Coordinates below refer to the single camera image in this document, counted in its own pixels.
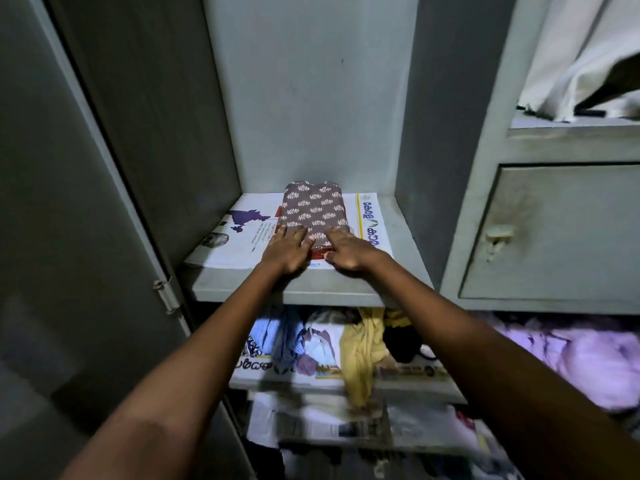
folded brown fabric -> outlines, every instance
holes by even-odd
[[[331,248],[325,230],[349,225],[340,187],[331,182],[310,184],[306,181],[287,185],[278,226],[297,225],[307,227],[307,235],[316,238],[312,249]]]

blue garment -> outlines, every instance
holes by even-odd
[[[276,371],[284,372],[294,366],[298,355],[305,353],[303,329],[296,305],[272,306],[256,319],[249,336],[261,355],[271,355]]]

door hinge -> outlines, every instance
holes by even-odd
[[[171,315],[182,304],[180,298],[178,298],[181,294],[176,293],[173,289],[175,283],[172,283],[172,279],[173,276],[169,276],[169,281],[154,281],[154,290],[158,291],[158,295],[162,298],[164,306],[166,306],[167,315]]]

person's left hand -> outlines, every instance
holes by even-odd
[[[305,239],[306,235],[307,228],[303,226],[280,227],[264,250],[261,263],[274,265],[284,274],[295,272],[308,261],[315,241],[311,236]]]

yellow cloth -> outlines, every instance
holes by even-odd
[[[384,308],[358,308],[362,322],[344,327],[340,338],[340,370],[349,402],[357,408],[367,404],[373,387],[376,362],[389,354],[382,335]]]
[[[406,317],[402,310],[387,310],[387,318],[385,318],[385,326],[409,326],[411,321]]]

